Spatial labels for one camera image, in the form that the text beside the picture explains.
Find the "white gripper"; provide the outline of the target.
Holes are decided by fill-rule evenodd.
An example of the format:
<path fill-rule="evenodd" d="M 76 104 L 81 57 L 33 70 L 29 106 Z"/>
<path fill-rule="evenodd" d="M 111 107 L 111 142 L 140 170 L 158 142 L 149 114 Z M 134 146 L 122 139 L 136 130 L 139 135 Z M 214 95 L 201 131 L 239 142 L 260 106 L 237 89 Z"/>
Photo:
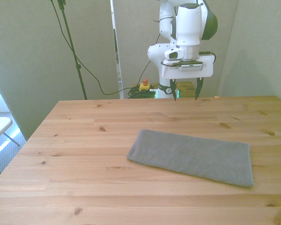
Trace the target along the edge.
<path fill-rule="evenodd" d="M 177 99 L 176 79 L 197 78 L 195 99 L 200 95 L 204 78 L 211 77 L 214 71 L 214 55 L 200 55 L 195 61 L 164 60 L 161 62 L 161 76 L 163 79 L 170 80 L 171 93 L 174 100 Z"/>

